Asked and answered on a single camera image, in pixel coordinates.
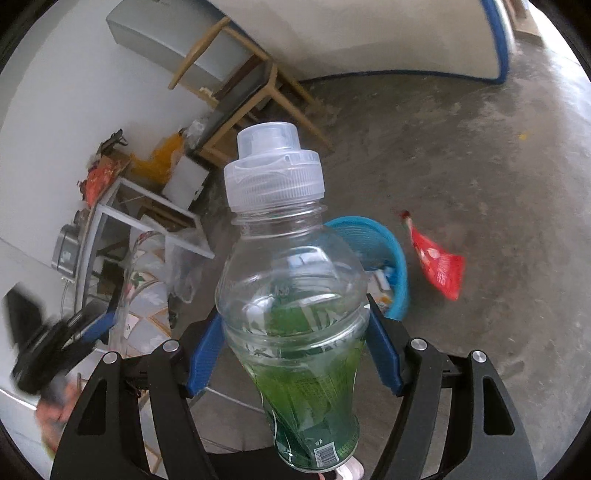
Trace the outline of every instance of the gray floor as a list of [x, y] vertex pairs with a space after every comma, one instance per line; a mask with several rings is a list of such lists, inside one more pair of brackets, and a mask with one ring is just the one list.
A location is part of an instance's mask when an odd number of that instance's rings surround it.
[[[543, 476], [591, 407], [591, 85], [582, 69], [558, 53], [520, 44], [500, 86], [379, 75], [311, 89], [329, 105], [332, 114], [322, 123], [336, 145], [322, 160], [327, 219], [369, 216], [401, 240], [412, 295], [406, 327], [449, 353], [480, 348], [489, 354]], [[304, 144], [317, 147], [305, 136]], [[236, 238], [219, 179], [204, 208], [218, 258], [206, 268], [202, 294], [184, 309], [180, 329], [211, 307]], [[444, 300], [424, 279], [398, 220], [403, 209], [424, 233], [465, 255], [457, 302]], [[398, 403], [367, 354], [357, 379], [362, 438], [356, 456], [369, 473]], [[212, 387], [258, 405], [227, 350]], [[215, 443], [234, 449], [270, 444], [257, 412], [211, 393], [193, 412], [212, 451]], [[443, 435], [439, 426], [436, 444]], [[428, 470], [436, 465], [435, 453]]]

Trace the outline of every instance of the white wall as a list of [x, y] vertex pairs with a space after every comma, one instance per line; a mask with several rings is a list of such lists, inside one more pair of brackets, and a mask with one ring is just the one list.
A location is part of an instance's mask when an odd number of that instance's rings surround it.
[[0, 74], [0, 86], [10, 86], [0, 89], [0, 119], [9, 102], [0, 130], [0, 238], [48, 265], [101, 141], [123, 128], [130, 149], [145, 157], [208, 111], [186, 90], [168, 90], [169, 72], [115, 44], [105, 17], [118, 3], [59, 0]]
[[481, 0], [210, 1], [301, 79], [383, 70], [499, 76]]

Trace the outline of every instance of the barcode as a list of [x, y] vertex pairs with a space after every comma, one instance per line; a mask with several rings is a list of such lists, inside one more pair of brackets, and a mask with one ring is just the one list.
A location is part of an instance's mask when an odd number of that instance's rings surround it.
[[325, 466], [333, 466], [338, 463], [339, 457], [337, 457], [335, 450], [335, 443], [330, 442], [328, 445], [314, 449], [314, 456], [316, 457], [316, 463], [318, 468]]

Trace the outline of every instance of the gray appliance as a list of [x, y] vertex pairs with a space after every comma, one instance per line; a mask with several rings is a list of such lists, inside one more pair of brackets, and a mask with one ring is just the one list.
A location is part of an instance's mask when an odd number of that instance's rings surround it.
[[71, 282], [76, 279], [76, 264], [80, 252], [80, 227], [64, 225], [57, 236], [51, 266]]
[[[222, 17], [203, 0], [123, 0], [106, 20], [118, 44], [173, 73], [193, 44]], [[183, 76], [183, 83], [215, 91], [251, 55], [221, 32]]]

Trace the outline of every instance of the person's hand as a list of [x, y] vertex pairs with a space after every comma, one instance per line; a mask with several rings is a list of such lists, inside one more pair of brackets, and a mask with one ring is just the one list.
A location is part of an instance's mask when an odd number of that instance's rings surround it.
[[63, 425], [70, 418], [80, 397], [80, 391], [74, 384], [68, 384], [64, 396], [66, 398], [64, 407], [40, 400], [35, 412], [35, 418], [41, 427], [41, 438], [54, 453], [60, 443]]

